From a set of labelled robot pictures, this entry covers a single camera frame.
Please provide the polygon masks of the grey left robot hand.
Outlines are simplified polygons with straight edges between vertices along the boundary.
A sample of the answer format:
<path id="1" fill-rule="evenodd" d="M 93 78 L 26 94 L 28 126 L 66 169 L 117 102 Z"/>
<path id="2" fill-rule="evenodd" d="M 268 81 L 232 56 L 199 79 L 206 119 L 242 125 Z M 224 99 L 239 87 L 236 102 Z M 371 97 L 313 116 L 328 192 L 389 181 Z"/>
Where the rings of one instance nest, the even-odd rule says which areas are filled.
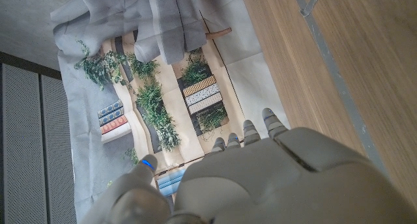
<path id="1" fill-rule="evenodd" d="M 372 162 L 309 128 L 286 128 L 273 111 L 261 138 L 218 138 L 184 172 L 175 201 L 152 186 L 144 156 L 92 205 L 84 223 L 415 223 L 416 209 Z"/>

